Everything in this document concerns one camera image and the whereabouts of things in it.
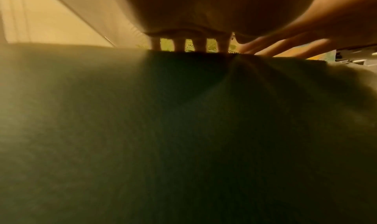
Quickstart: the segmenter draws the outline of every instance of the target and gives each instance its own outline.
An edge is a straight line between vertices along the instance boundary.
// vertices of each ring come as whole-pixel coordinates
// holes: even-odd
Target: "skin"
[[[313,0],[118,0],[132,23],[160,50],[160,38],[172,39],[183,51],[192,39],[205,51],[207,38],[227,52],[232,33],[239,43],[252,41],[299,17]]]
[[[281,30],[240,46],[239,51],[276,56],[311,43],[292,55],[310,58],[335,49],[375,45],[376,28],[377,0],[314,0],[298,19]]]

